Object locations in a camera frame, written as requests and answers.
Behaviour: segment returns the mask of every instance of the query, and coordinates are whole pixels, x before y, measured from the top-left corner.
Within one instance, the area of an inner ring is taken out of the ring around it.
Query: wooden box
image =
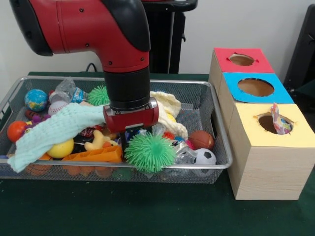
[[[315,134],[295,104],[280,104],[289,134],[276,133],[272,104],[236,103],[229,138],[228,169],[237,200],[297,200],[315,164]]]
[[[235,103],[294,103],[274,73],[224,72],[218,98],[227,133]]]
[[[215,48],[212,53],[209,82],[220,90],[223,72],[274,73],[260,49]]]

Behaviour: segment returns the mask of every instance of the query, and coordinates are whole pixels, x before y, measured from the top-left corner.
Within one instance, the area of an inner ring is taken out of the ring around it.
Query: white ball
[[[60,111],[62,108],[64,108],[66,105],[68,105],[68,103],[66,103],[65,101],[54,102],[53,104],[50,105],[48,109],[48,114],[52,116],[56,114],[58,111]]]
[[[201,148],[195,151],[197,153],[195,164],[198,165],[215,165],[217,158],[213,152],[208,149]],[[192,172],[198,177],[208,177],[212,175],[215,170],[194,169]]]

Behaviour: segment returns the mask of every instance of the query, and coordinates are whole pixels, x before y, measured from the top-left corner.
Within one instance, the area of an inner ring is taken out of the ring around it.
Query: red square top
[[[274,73],[261,49],[214,48],[222,72]]]

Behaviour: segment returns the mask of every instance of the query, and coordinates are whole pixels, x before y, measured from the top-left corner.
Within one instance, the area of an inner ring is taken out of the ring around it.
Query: black cable
[[[88,67],[86,68],[85,71],[88,72],[91,66],[93,67],[94,71],[97,72],[97,68],[96,68],[95,64],[92,62],[90,64],[88,64]]]

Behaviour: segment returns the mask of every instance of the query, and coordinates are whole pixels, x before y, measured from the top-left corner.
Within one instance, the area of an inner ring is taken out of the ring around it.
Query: yellow square top
[[[296,104],[278,104],[280,115],[293,123],[293,130],[284,135],[267,131],[258,121],[259,115],[270,113],[272,104],[235,105],[252,146],[315,148],[315,133]]]

